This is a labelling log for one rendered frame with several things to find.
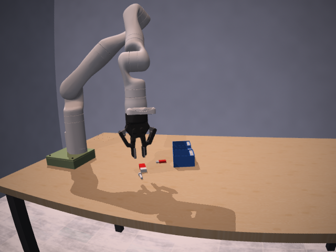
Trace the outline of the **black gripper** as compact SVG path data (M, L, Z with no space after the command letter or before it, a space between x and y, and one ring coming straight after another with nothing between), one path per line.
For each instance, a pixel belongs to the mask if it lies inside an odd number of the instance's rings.
M146 147L152 144L154 136L156 134L157 129L154 127L150 127L148 124L148 115L147 114L137 114L137 115L127 115L125 113L125 129L119 131L118 134L125 143L128 148L131 148L131 155L134 159L136 159L136 148L135 142L136 138L141 139L141 149L142 149L142 157L145 158L147 155ZM149 136L146 141L145 135L149 129ZM126 132L130 135L130 143L126 140ZM143 142L142 142L143 141Z

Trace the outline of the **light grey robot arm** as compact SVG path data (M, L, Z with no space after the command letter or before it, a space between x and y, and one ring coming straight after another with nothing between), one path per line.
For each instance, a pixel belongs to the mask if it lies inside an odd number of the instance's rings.
M146 71L150 66L142 32L150 22L150 16L139 4L132 4L125 9L123 20L125 32L99 41L60 86L60 95L65 99L65 140L69 154L82 154L88 151L83 116L83 86L124 45L125 52L120 54L118 64L124 82L125 113L156 114L154 107L147 108L145 81L132 78L129 74Z

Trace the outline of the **blue rack of three bins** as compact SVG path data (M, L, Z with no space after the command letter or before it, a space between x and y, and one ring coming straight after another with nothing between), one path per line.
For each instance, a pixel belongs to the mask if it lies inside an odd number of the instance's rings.
M173 167L195 166L195 154L190 141L172 141L172 143Z

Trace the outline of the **red and white eraser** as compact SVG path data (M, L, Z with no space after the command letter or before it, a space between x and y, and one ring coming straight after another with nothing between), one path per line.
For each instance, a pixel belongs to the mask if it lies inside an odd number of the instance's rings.
M141 173L147 172L147 169L146 169L146 166L145 166L144 163L143 164L139 164L139 168L140 168Z

